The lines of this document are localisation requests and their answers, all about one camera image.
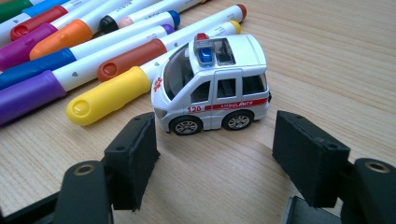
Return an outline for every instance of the tire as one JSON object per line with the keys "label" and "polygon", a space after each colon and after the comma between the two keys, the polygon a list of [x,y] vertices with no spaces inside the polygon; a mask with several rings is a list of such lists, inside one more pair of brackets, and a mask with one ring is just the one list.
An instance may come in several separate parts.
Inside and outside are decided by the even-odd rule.
{"label": "tire", "polygon": [[253,114],[249,111],[238,110],[227,115],[221,126],[228,131],[239,131],[246,129],[253,121]]}
{"label": "tire", "polygon": [[171,130],[177,135],[190,135],[202,130],[202,122],[193,116],[183,116],[171,121]]}

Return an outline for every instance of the white toy car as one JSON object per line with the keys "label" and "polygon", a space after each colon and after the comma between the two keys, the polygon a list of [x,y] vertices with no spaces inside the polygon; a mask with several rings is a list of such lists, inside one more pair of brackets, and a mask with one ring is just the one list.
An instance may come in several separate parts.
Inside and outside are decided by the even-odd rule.
{"label": "white toy car", "polygon": [[178,135],[245,129],[269,107],[265,70],[262,47],[252,35],[198,34],[154,79],[151,102],[160,127]]}

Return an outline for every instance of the wooden table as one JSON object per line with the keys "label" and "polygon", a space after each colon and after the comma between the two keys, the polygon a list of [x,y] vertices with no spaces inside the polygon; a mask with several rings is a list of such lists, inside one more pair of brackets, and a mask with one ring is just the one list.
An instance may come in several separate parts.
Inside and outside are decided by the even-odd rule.
{"label": "wooden table", "polygon": [[[351,147],[349,160],[396,165],[396,4],[390,0],[212,0],[181,14],[181,27],[234,4],[242,32],[265,50],[273,101],[241,132],[179,137],[157,127],[157,161],[141,211],[116,223],[280,223],[298,194],[272,157],[276,111],[306,117]],[[64,110],[92,81],[0,130],[0,207],[5,215],[60,189],[64,172],[104,149],[133,117],[152,111],[146,94],[89,126]],[[331,212],[338,214],[341,202]]]}

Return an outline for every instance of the felt-tip pen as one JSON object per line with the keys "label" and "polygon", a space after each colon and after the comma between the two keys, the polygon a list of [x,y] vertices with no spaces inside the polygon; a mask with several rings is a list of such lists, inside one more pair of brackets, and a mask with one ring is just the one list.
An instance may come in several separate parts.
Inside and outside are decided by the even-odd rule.
{"label": "felt-tip pen", "polygon": [[174,10],[180,13],[181,11],[189,7],[193,7],[198,3],[204,3],[206,1],[207,0],[163,0],[157,4],[152,5],[151,7],[147,7],[143,10],[132,13],[125,18],[122,18],[122,20],[120,20],[119,22],[119,27],[117,27],[117,29],[124,28],[131,24],[134,24],[135,22],[142,21],[147,17],[155,16],[156,14],[164,11]]}
{"label": "felt-tip pen", "polygon": [[46,70],[53,71],[89,56],[101,49],[115,46],[123,40],[132,38],[134,35],[143,33],[147,31],[147,29],[161,24],[170,24],[177,28],[180,24],[180,17],[175,11],[163,12],[156,17],[138,22],[108,35],[98,36],[93,40],[74,46],[73,48],[60,49],[30,62],[10,67],[0,76],[0,90],[37,76]]}
{"label": "felt-tip pen", "polygon": [[[71,1],[63,4],[62,6],[55,6],[52,9],[56,8],[56,10],[59,9],[58,12],[62,12],[65,10],[65,8],[69,8],[69,10],[72,11],[73,9],[71,9],[71,7],[73,7],[73,8],[81,7],[84,3],[88,2],[88,1],[91,1],[91,0],[71,0]],[[51,10],[51,9],[47,10],[47,11],[39,14],[38,16],[33,17],[32,19],[28,20],[28,21],[34,20],[34,22],[32,22],[32,23],[28,22],[25,24],[23,22],[20,25],[16,26],[16,27],[18,27],[17,30],[15,30],[16,27],[14,27],[14,29],[11,30],[11,33],[14,31],[14,34],[16,34],[16,33],[19,33],[20,35],[22,35],[23,33],[26,33],[26,34],[22,35],[21,38],[18,38],[16,40],[12,41],[11,43],[0,48],[0,71],[5,71],[6,69],[8,69],[10,67],[13,67],[20,63],[28,62],[30,60],[30,58],[29,58],[30,50],[40,40],[42,40],[46,36],[49,36],[50,34],[54,33],[55,29],[50,29],[50,28],[52,28],[52,27],[50,27],[49,29],[40,29],[40,30],[38,30],[34,33],[30,33],[30,34],[27,34],[27,32],[29,30],[32,30],[33,28],[35,28],[36,25],[38,25],[38,23],[36,23],[37,21],[42,22],[41,19],[43,19],[43,20],[48,19],[50,17],[50,16],[47,17],[47,15],[49,15],[48,13],[55,12],[54,17],[58,16],[59,14],[56,13],[56,10]]]}
{"label": "felt-tip pen", "polygon": [[151,38],[167,35],[174,29],[170,25],[156,26],[129,38],[128,43],[118,49],[109,47],[88,57],[70,63],[54,71],[29,78],[0,91],[0,125],[17,118],[35,108],[63,97],[88,81],[96,78],[95,70],[106,57],[112,57],[118,50],[134,48],[148,42]]}
{"label": "felt-tip pen", "polygon": [[117,8],[116,10],[108,13],[105,15],[100,21],[99,21],[99,29],[101,32],[108,34],[113,31],[116,31],[119,29],[117,23],[127,16],[130,13],[136,12],[136,4],[144,4],[144,7],[149,7],[152,4],[156,4],[161,0],[146,0],[146,1],[130,1],[129,3],[125,4],[124,6]]}
{"label": "felt-tip pen", "polygon": [[44,23],[29,34],[2,47],[0,49],[0,71],[4,71],[16,64],[28,62],[30,60],[30,51],[38,42],[62,29],[70,21],[81,18],[91,11],[92,8],[98,4],[103,4],[105,1],[107,0],[90,0],[61,18],[51,23]]}
{"label": "felt-tip pen", "polygon": [[[99,20],[107,13],[124,5],[129,1],[117,0],[106,1],[92,12],[83,16],[79,20],[73,20],[64,28],[53,35],[43,39],[30,51],[30,59],[36,59],[65,47],[71,48],[92,39],[93,35],[99,31]],[[135,5],[136,10],[141,9],[140,4]]]}
{"label": "felt-tip pen", "polygon": [[0,23],[7,21],[21,13],[28,7],[35,6],[44,0],[13,0],[0,6]]}
{"label": "felt-tip pen", "polygon": [[21,36],[33,31],[41,24],[55,21],[56,19],[82,6],[88,1],[90,0],[70,0],[66,3],[63,3],[62,5],[56,5],[53,8],[50,8],[49,10],[46,10],[29,20],[16,25],[14,28],[11,29],[9,36],[11,37],[11,40],[14,41]]}
{"label": "felt-tip pen", "polygon": [[131,62],[134,62],[135,60],[139,60],[141,58],[154,59],[177,46],[189,42],[195,37],[197,33],[207,30],[214,25],[229,20],[240,22],[246,17],[246,14],[247,11],[244,6],[232,6],[222,10],[219,13],[184,27],[183,29],[176,31],[171,35],[165,36],[161,39],[153,39],[149,43],[140,46],[137,49],[127,51],[102,63],[98,68],[98,79],[100,81],[107,81],[130,69],[133,65]]}
{"label": "felt-tip pen", "polygon": [[53,6],[60,5],[67,2],[67,0],[47,0],[42,1],[32,7],[25,8],[19,15],[0,24],[0,47],[11,42],[9,32],[11,29],[23,21],[27,21],[38,14],[47,11]]}
{"label": "felt-tip pen", "polygon": [[[228,22],[228,25],[224,24],[221,25],[221,29],[228,32],[219,33],[219,28],[216,27],[213,29],[213,35],[234,35],[236,32],[240,32],[237,21]],[[149,92],[153,79],[158,75],[158,72],[161,72],[163,65],[175,50],[178,48],[144,63],[140,67],[134,66],[124,74],[82,93],[67,105],[67,117],[75,124],[88,125]]]}

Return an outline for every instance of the red marker cap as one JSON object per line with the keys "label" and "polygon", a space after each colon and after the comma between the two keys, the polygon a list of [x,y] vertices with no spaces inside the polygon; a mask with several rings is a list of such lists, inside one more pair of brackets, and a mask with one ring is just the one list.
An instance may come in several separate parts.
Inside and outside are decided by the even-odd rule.
{"label": "red marker cap", "polygon": [[108,81],[128,71],[131,67],[148,63],[166,52],[166,46],[160,39],[152,39],[147,44],[102,63],[97,70],[98,79],[102,82]]}
{"label": "red marker cap", "polygon": [[247,14],[248,14],[248,10],[247,10],[247,8],[244,6],[244,5],[242,5],[242,4],[236,4],[237,6],[239,6],[240,8],[241,8],[241,10],[242,10],[242,15],[243,15],[243,17],[242,17],[242,21],[247,17]]}
{"label": "red marker cap", "polygon": [[61,18],[66,13],[67,10],[61,6],[55,6],[50,10],[40,13],[37,16],[27,21],[24,21],[12,28],[11,32],[9,33],[11,40],[14,41],[23,35],[27,35],[35,28],[38,28],[41,24],[55,21],[56,19]]}

